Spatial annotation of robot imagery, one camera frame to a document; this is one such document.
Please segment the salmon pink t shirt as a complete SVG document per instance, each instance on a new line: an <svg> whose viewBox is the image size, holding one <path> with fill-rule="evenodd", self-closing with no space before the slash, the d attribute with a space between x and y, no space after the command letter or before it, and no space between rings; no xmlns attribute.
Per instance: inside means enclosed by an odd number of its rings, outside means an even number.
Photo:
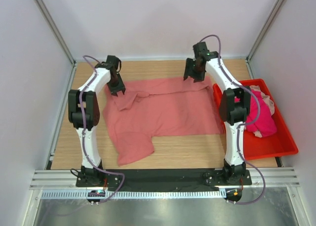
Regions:
<svg viewBox="0 0 316 226"><path fill-rule="evenodd" d="M129 81L111 95L105 87L103 117L119 166L154 153L153 137L223 134L212 82L181 77Z"/></svg>

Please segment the aluminium corner post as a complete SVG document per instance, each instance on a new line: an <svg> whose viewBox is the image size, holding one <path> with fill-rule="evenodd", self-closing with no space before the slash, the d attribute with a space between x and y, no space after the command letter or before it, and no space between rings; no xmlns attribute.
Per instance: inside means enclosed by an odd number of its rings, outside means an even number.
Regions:
<svg viewBox="0 0 316 226"><path fill-rule="evenodd" d="M259 45L261 44L262 40L265 38L266 34L268 33L269 29L271 28L273 22L275 21L276 17L278 16L281 8L285 4L286 0L276 0L263 27L261 28L252 48L250 49L250 52L248 56L246 57L246 62L250 63L251 59L255 55L257 49L259 48Z"/></svg>
<svg viewBox="0 0 316 226"><path fill-rule="evenodd" d="M57 28L48 8L46 7L45 3L43 0L34 0L36 5L38 6L40 12L42 13L45 21L47 22L48 26L50 27L53 35L55 36L57 42L59 43L60 47L62 48L64 54L66 55L66 57L68 58L68 60L70 61L70 63L74 66L76 61L73 57L73 55L71 54L68 46L66 45L65 40L63 39L59 29Z"/></svg>

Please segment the aluminium front rail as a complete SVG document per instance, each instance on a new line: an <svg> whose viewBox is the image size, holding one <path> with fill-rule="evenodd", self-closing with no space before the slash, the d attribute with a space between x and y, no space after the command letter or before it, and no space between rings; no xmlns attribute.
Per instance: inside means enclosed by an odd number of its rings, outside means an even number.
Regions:
<svg viewBox="0 0 316 226"><path fill-rule="evenodd" d="M266 187L299 187L300 183L294 168L259 168L264 175ZM37 170L30 183L31 189L74 188L76 178L69 170Z"/></svg>

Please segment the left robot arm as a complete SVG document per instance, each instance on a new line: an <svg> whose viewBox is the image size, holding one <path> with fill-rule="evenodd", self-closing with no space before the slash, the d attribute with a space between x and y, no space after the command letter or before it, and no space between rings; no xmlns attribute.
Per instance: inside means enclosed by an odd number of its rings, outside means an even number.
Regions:
<svg viewBox="0 0 316 226"><path fill-rule="evenodd" d="M97 149L96 130L100 120L97 95L104 86L113 96L125 93L119 74L121 59L115 55L107 56L103 62L89 55L84 55L83 59L92 67L92 75L80 88L68 93L68 118L76 129L82 151L81 172L83 175L114 174L103 169Z"/></svg>

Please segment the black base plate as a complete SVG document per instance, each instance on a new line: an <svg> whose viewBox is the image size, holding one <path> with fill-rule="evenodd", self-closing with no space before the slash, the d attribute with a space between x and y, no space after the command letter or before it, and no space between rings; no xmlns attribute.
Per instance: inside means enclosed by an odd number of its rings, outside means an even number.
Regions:
<svg viewBox="0 0 316 226"><path fill-rule="evenodd" d="M112 169L100 172L96 169L71 169L79 188L94 189L89 197L114 198L121 192L128 193L172 193L172 192L209 192L227 186L224 196L239 201L243 186L252 184L248 170L230 171L222 169Z"/></svg>

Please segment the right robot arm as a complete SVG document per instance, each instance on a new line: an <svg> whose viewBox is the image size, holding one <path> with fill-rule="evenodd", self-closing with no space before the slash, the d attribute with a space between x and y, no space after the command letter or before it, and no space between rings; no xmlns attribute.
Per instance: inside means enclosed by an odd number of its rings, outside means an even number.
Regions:
<svg viewBox="0 0 316 226"><path fill-rule="evenodd" d="M194 82L202 82L208 73L222 91L219 115L225 125L227 141L222 177L233 183L246 173L243 125L250 114L251 97L247 88L225 67L217 51L209 51L204 41L194 44L193 51L194 58L186 59L184 80L191 77Z"/></svg>

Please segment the right aluminium corner post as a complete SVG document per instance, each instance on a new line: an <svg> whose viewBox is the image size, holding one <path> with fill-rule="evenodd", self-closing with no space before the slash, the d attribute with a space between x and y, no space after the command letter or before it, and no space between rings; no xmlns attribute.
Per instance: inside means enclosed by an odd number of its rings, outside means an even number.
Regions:
<svg viewBox="0 0 316 226"><path fill-rule="evenodd" d="M250 52L248 56L246 57L246 62L250 63L251 59L255 55L257 49L259 48L259 45L261 44L262 40L265 38L266 34L268 33L269 29L271 28L273 22L275 21L276 17L278 16L281 8L285 4L286 0L276 0L263 27L261 28L252 48L250 49Z"/></svg>

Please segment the left aluminium corner post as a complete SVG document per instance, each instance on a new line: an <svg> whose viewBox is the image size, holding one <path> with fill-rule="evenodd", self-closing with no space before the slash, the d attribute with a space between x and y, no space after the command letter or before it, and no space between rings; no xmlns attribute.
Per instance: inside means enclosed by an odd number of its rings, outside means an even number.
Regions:
<svg viewBox="0 0 316 226"><path fill-rule="evenodd" d="M73 55L71 54L68 46L66 45L65 40L63 39L59 29L57 28L48 8L46 7L45 3L43 0L34 0L36 5L38 6L40 12L42 13L45 21L47 22L48 26L50 27L53 35L55 36L57 42L59 43L60 47L62 48L64 54L66 55L66 57L68 58L68 60L70 61L70 63L74 66L76 61L73 57Z"/></svg>

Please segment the red plastic bin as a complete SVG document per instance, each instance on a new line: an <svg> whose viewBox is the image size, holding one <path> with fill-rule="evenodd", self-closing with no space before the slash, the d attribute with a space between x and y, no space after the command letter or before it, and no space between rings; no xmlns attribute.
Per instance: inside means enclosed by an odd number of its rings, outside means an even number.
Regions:
<svg viewBox="0 0 316 226"><path fill-rule="evenodd" d="M272 115L272 119L277 130L276 134L263 138L255 137L253 133L244 131L243 152L245 159L255 160L297 154L298 148L265 82L262 79L242 80L240 82L244 86L258 85L264 94L270 96L270 99L275 103L275 113ZM215 103L219 107L222 91L217 84L213 85L213 91Z"/></svg>

